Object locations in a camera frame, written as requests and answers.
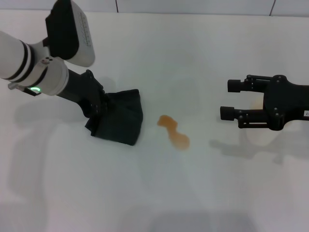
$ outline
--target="white cylinder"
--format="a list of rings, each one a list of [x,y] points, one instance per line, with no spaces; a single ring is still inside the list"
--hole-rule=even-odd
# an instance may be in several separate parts
[[[48,64],[46,75],[36,87],[40,88],[42,93],[54,96],[63,91],[68,80],[68,67],[64,64],[63,60],[53,58],[53,61]]]
[[[21,67],[24,56],[22,42],[0,31],[0,78],[13,76]]]

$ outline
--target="spill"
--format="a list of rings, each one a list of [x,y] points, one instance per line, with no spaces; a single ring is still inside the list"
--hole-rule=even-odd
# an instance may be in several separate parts
[[[176,149],[184,151],[189,148],[190,139],[185,134],[177,132],[178,123],[172,117],[162,115],[157,125],[167,129],[169,140]]]
[[[263,96],[259,96],[255,99],[255,101],[251,104],[252,110],[262,110],[263,109]]]

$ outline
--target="white surface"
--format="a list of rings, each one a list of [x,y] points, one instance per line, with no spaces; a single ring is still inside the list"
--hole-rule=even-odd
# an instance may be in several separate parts
[[[0,9],[51,10],[56,0],[0,0]],[[117,12],[115,0],[74,0],[83,10]]]
[[[269,15],[273,0],[117,0],[119,12]]]
[[[47,14],[0,11],[0,29],[34,43]],[[87,17],[95,77],[108,92],[140,89],[140,139],[93,138],[78,105],[0,80],[0,231],[309,230],[309,122],[274,132],[218,119],[220,106],[247,109],[261,97],[228,93],[228,79],[284,74],[309,84],[309,19]],[[189,150],[171,146],[156,125],[163,114],[190,137]]]
[[[274,16],[309,16],[309,1],[307,0],[277,0],[272,11]]]

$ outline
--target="black cloth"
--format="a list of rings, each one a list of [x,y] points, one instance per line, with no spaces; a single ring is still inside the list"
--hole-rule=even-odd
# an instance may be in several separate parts
[[[143,111],[138,89],[107,93],[106,111],[91,117],[86,128],[91,135],[127,145],[134,145],[140,135]]]

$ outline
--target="black stripe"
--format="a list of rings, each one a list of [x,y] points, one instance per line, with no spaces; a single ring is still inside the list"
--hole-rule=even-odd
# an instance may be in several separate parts
[[[31,60],[30,60],[30,65],[29,65],[29,68],[28,70],[25,72],[25,74],[19,78],[18,80],[16,81],[12,81],[14,83],[19,83],[19,82],[22,82],[23,80],[25,80],[29,74],[31,73],[31,71],[33,70],[33,67],[34,67],[34,49],[28,44],[29,48],[30,48],[30,53],[31,53]]]
[[[37,86],[39,83],[41,83],[41,81],[44,79],[46,73],[47,73],[47,69],[48,67],[46,67],[46,69],[44,69],[44,71],[42,72],[42,74],[40,75],[40,78],[31,86],[26,86],[27,88],[32,88]]]
[[[27,62],[27,58],[28,58],[28,49],[27,46],[25,45],[24,42],[20,41],[22,43],[22,45],[24,46],[24,59],[23,62],[21,63],[19,69],[17,70],[17,72],[15,72],[15,74],[9,78],[4,78],[5,80],[12,80],[16,77],[18,77],[18,75],[23,71],[23,69],[26,66],[26,62]]]
[[[274,9],[275,4],[276,4],[276,0],[274,0],[274,3],[272,4],[272,8],[270,10],[269,16],[272,16],[271,13],[272,13],[272,10]]]
[[[117,13],[119,13],[117,0],[115,0],[115,2],[116,2]]]

